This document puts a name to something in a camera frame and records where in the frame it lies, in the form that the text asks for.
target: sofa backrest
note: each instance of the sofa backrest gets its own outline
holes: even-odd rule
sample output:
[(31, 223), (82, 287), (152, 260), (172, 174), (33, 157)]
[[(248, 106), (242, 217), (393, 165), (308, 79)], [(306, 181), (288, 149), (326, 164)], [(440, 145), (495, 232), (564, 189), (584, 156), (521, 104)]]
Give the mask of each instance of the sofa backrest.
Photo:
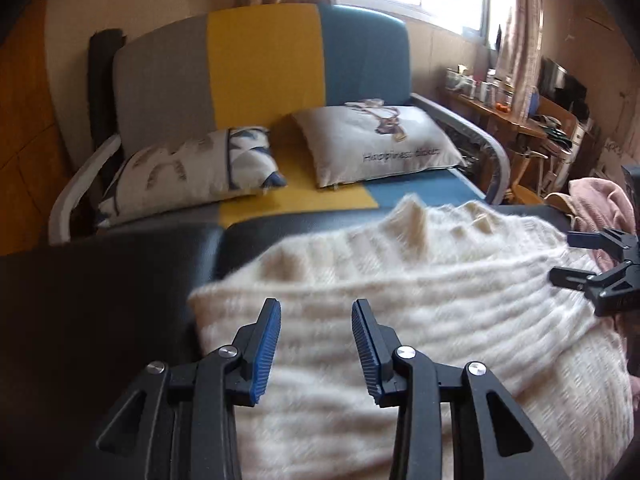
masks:
[(354, 7), (221, 10), (158, 28), (114, 57), (125, 155), (155, 142), (260, 124), (366, 98), (404, 104), (409, 42), (400, 20)]

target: sofa armrest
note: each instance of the sofa armrest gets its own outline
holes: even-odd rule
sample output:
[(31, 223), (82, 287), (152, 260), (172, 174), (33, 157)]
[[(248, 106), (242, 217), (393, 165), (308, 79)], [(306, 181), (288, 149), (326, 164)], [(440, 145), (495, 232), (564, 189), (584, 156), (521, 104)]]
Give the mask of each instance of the sofa armrest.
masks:
[(64, 244), (71, 240), (71, 212), (95, 180), (100, 168), (120, 149), (120, 144), (119, 135), (112, 135), (105, 140), (62, 190), (49, 215), (49, 245)]
[(494, 172), (485, 200), (492, 205), (500, 204), (509, 187), (511, 173), (509, 157), (500, 143), (475, 124), (421, 95), (411, 94), (410, 103), (427, 112), (432, 119), (445, 123), (472, 142), (479, 144), (481, 148), (488, 150)]

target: ribbed knit fabric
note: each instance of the ribbed knit fabric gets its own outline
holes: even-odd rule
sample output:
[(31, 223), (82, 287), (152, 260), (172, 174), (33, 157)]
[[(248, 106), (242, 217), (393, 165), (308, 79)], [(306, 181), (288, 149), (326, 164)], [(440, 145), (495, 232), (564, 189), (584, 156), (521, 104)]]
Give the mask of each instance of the ribbed knit fabric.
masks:
[[(367, 395), (351, 303), (435, 362), (488, 365), (575, 480), (600, 480), (633, 432), (619, 336), (552, 266), (596, 270), (538, 218), (469, 202), (426, 208), (408, 196), (383, 221), (286, 238), (220, 283), (194, 291), (205, 352), (255, 321), (267, 297), (282, 331), (266, 394), (237, 408), (245, 479), (385, 479), (396, 409)], [(444, 479), (452, 478), (444, 410)]]

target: wooden wall panel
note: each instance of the wooden wall panel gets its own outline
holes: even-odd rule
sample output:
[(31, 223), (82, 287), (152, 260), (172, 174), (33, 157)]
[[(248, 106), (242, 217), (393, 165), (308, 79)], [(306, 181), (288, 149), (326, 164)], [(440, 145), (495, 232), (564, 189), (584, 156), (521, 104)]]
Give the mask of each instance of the wooden wall panel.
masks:
[(70, 178), (45, 64), (47, 0), (32, 0), (0, 45), (0, 255), (46, 243)]

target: pillow with deer print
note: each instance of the pillow with deer print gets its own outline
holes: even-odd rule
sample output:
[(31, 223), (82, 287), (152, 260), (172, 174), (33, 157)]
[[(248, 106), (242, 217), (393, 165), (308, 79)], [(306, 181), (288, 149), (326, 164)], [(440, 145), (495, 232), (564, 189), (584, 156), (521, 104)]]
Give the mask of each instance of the pillow with deer print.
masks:
[(464, 165), (449, 137), (417, 107), (370, 99), (293, 117), (313, 155), (319, 187)]
[(285, 186), (267, 133), (261, 126), (230, 128), (140, 150), (107, 188), (98, 227)]

